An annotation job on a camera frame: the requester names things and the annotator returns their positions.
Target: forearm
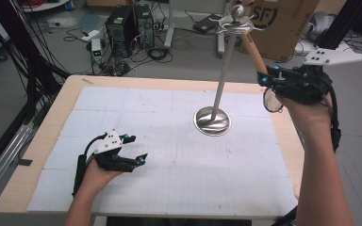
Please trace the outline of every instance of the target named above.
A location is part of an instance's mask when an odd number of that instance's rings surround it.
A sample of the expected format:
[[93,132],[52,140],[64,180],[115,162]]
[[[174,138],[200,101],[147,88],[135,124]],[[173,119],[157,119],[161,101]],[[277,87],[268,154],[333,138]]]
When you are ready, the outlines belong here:
[[65,226],[88,226],[91,221],[91,210],[93,200],[95,199],[94,193],[88,190],[78,190],[72,205],[70,206]]
[[304,135],[298,225],[353,225],[328,131],[320,127]]

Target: power strip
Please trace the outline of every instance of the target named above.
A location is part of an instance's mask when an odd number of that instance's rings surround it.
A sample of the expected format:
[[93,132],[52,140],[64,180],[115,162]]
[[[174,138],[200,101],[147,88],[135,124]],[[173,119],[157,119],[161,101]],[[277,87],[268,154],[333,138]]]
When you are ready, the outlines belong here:
[[95,36],[97,36],[99,33],[100,32],[98,30],[92,30],[90,33],[88,33],[88,36],[84,36],[83,38],[81,38],[81,40],[90,41]]

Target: black box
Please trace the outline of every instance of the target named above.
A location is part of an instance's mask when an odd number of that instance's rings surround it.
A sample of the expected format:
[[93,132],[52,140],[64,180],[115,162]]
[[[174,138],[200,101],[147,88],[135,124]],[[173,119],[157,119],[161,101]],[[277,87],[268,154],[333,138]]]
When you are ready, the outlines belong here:
[[154,17],[146,4],[134,6],[137,28],[139,32],[140,49],[155,48]]
[[116,6],[105,22],[109,41],[131,41],[137,37],[134,10],[131,6]]
[[132,56],[130,41],[114,42],[112,44],[112,55],[114,57],[129,58]]
[[221,17],[215,14],[210,14],[206,18],[204,18],[202,21],[196,23],[193,25],[193,29],[202,32],[205,34],[207,31],[215,28],[218,24],[218,22],[211,21],[211,20],[220,20]]

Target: metal pole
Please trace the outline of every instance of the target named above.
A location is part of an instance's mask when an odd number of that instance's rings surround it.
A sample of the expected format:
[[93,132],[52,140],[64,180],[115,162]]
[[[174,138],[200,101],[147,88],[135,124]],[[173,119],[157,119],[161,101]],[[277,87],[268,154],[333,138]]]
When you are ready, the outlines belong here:
[[214,100],[213,111],[211,113],[212,121],[216,120],[217,111],[219,109],[219,104],[220,104],[220,99],[222,98],[222,90],[224,89],[225,78],[227,77],[228,66],[230,64],[230,60],[231,60],[231,56],[232,56],[232,52],[234,49],[236,39],[237,39],[237,35],[234,33],[231,33],[230,39],[228,41],[228,46],[225,51],[224,62],[222,63],[222,73],[220,74],[220,81],[219,81],[219,85],[217,87],[216,99]]

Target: reflective metal object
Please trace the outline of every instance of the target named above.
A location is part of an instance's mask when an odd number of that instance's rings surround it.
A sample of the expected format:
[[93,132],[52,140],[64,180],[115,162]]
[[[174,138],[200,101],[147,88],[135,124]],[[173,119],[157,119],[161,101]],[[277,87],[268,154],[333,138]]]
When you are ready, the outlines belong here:
[[207,106],[195,113],[194,123],[196,128],[208,136],[221,136],[228,132],[231,127],[231,120],[228,114],[218,109],[217,114],[212,114],[213,107]]
[[244,32],[250,32],[252,30],[262,30],[256,28],[251,18],[245,16],[245,9],[242,5],[236,5],[231,11],[231,15],[225,16],[218,20],[220,31],[230,32],[235,34],[242,34]]
[[214,105],[213,107],[207,106],[198,110],[193,119],[196,128],[208,136],[221,136],[227,133],[231,127],[231,120],[228,114],[219,109],[220,99],[222,98],[222,90],[228,73],[228,66],[237,35],[256,29],[252,21],[248,17],[245,17],[245,10],[243,6],[234,6],[231,13],[231,16],[223,17],[218,21],[220,27],[219,33],[229,32],[230,38],[228,41],[228,47],[225,51],[224,61],[222,63],[222,73],[220,74],[220,81],[217,87]]

